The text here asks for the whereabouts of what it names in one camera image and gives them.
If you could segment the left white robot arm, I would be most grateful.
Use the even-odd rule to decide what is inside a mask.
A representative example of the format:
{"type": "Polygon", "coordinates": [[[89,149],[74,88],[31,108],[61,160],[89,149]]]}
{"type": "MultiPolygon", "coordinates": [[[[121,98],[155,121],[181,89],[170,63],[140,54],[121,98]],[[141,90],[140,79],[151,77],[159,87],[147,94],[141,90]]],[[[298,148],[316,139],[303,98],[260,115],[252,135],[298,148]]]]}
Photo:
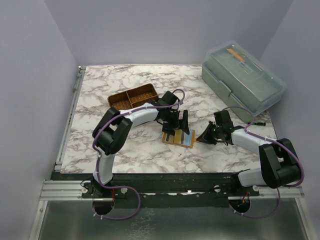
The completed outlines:
{"type": "Polygon", "coordinates": [[[90,182],[82,185],[83,197],[115,197],[116,191],[121,189],[137,194],[138,191],[131,186],[110,184],[115,156],[123,148],[131,129],[145,123],[160,121],[162,131],[168,135],[174,135],[175,130],[189,134],[188,112],[184,111],[182,119],[179,118],[179,106],[183,101],[174,91],[167,91],[158,100],[150,100],[138,107],[127,110],[109,108],[92,133],[92,148],[97,153],[97,160],[90,182]]]}

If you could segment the yellow leather card holder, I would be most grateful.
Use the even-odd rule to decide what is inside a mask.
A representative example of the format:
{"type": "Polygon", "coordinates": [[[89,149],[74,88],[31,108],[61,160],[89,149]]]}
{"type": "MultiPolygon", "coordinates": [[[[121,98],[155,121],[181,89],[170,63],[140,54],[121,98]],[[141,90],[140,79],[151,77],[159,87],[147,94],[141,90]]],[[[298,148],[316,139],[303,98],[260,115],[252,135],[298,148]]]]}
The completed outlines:
{"type": "Polygon", "coordinates": [[[183,148],[193,148],[194,143],[197,142],[196,131],[194,129],[191,129],[189,134],[186,134],[181,129],[177,129],[174,135],[164,133],[162,137],[162,143],[183,148]]]}

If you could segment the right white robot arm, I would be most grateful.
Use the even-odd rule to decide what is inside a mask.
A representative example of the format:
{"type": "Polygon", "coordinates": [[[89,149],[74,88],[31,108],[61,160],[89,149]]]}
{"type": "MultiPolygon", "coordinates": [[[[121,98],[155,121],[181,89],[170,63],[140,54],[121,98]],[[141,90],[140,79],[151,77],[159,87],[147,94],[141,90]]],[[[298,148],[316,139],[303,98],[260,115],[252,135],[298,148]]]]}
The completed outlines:
{"type": "Polygon", "coordinates": [[[234,174],[235,180],[230,183],[234,195],[241,196],[252,186],[276,189],[295,187],[303,181],[304,170],[289,139],[263,137],[250,132],[247,126],[235,126],[227,109],[215,112],[214,118],[215,122],[208,123],[197,142],[238,146],[259,157],[260,167],[234,174]]]}

